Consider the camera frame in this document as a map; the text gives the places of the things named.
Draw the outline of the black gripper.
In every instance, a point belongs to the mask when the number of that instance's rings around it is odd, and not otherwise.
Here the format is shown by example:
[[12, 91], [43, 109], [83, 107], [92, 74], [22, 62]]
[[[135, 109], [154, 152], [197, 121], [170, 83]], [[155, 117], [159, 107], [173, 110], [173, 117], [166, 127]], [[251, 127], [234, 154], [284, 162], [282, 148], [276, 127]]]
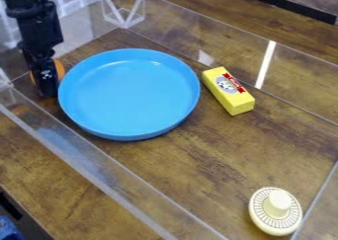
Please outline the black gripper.
[[52, 0], [3, 0], [7, 16], [16, 20], [20, 47], [34, 58], [30, 68], [43, 97], [55, 97], [59, 81], [54, 47], [63, 42], [56, 3]]

